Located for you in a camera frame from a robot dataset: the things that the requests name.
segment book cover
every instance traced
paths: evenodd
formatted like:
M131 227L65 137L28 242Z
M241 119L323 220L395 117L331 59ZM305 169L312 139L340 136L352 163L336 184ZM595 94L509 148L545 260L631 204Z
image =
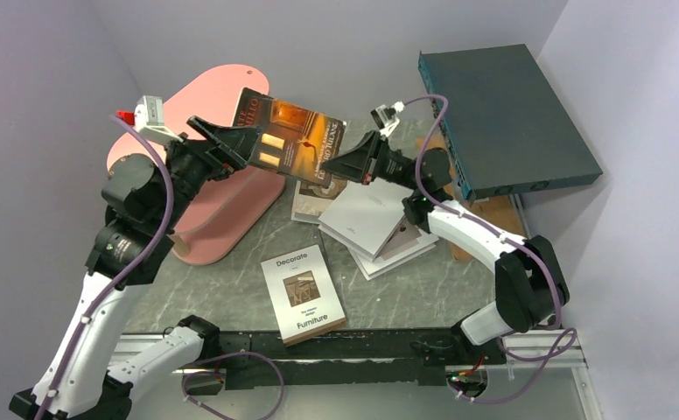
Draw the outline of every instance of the book cover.
M404 217L409 188L377 178L368 185L350 182L319 216L319 230L349 249L375 259Z
M319 245L264 261L262 273L286 346L347 322Z
M245 87L234 115L234 126L243 125L264 130L252 165L329 187L331 176L320 166L337 155L345 135L343 121Z
M345 190L347 180L331 176L328 187L309 184L305 181L296 183L293 194L293 208L290 218L294 221L319 224L319 216L332 204L332 201Z
M381 253L373 261L352 250L350 250L350 255L358 264L358 268L366 280L370 280L435 248L437 241L436 235L428 234L404 219L391 235L391 239L383 246Z

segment red connector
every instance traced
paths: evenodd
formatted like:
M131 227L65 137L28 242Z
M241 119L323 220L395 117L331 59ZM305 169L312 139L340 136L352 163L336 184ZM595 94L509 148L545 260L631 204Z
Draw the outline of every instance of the red connector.
M124 120L131 127L136 123L136 117L129 111L118 111L115 113L120 119Z

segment gray marble table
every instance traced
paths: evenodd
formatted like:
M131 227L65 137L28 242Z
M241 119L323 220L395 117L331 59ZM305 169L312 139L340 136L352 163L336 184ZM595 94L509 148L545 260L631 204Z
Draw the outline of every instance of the gray marble table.
M343 149L357 143L371 124L351 121ZM392 147L415 156L414 140L430 125L402 122L391 138ZM159 332L190 314L224 330L275 330L260 262L313 244L325 247L350 328L450 326L493 300L493 275L477 261L453 260L442 240L432 251L367 281L343 245L315 225L291 220L294 185L286 182L277 201L221 261L193 267L169 255L127 332Z

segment white wall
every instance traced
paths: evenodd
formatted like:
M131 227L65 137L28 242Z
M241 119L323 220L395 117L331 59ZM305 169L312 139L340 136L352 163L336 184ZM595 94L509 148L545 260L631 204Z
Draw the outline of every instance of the white wall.
M420 50L524 43L537 55L566 2L93 0L150 95L241 62L267 75L273 95L339 118L423 95Z
M51 362L136 82L84 0L0 1L0 419Z
M525 197L608 419L679 418L679 1L570 0L538 59L605 175Z

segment pink oval board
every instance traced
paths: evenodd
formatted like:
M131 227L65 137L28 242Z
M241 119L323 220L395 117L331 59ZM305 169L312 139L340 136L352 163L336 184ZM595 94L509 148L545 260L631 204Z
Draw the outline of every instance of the pink oval board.
M186 124L191 116L200 116L210 123L230 127L245 87L267 94L270 84L262 72L251 66L230 64L207 70L164 102L164 123L175 133L187 133L191 139L200 138ZM165 157L163 146L151 145L160 157ZM108 168L119 158L132 153L147 154L132 136L125 134L110 149ZM175 233L185 240L189 248L187 255L178 257L186 263L197 265L221 259L270 206L283 186L282 176L251 166L228 179L206 182L175 226ZM255 191L263 188L269 191ZM246 213L242 210L244 217L240 217L234 209L227 211L233 206L243 206L247 202L244 197L248 196L253 197L253 206ZM223 234L217 234L219 228L209 224L222 226ZM188 241L196 237L197 241Z

